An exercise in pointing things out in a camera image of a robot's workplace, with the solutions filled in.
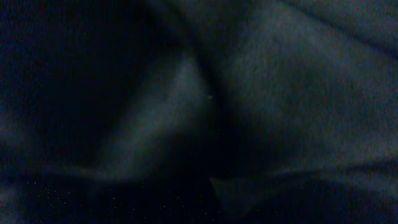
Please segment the black garment with tag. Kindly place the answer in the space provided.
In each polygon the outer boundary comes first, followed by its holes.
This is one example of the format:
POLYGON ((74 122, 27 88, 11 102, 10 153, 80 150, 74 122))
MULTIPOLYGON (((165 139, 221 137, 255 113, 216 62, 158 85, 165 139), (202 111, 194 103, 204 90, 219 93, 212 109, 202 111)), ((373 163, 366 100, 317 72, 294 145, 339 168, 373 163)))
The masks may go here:
POLYGON ((2 223, 396 223, 396 1, 2 1, 2 223))

